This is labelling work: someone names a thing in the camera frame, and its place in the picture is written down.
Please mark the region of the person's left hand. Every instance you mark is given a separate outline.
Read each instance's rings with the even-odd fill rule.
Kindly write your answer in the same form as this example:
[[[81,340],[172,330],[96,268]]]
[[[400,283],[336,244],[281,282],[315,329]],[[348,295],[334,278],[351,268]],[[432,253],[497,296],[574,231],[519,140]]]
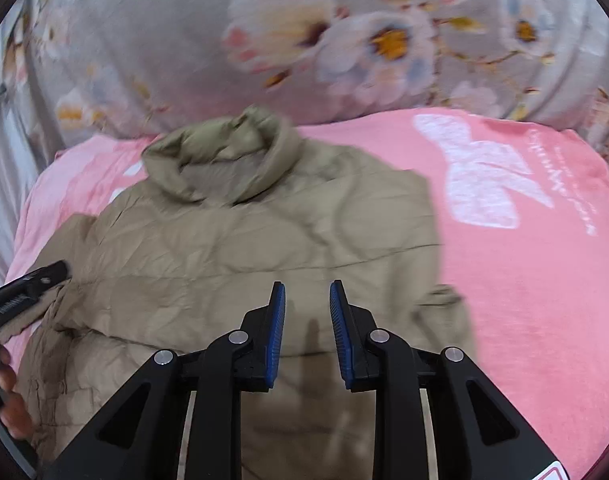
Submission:
[[[24,399],[15,391],[17,375],[10,364],[10,353],[0,346],[0,388],[6,394],[5,403],[0,408],[0,419],[14,439],[28,440],[33,434],[33,422]]]

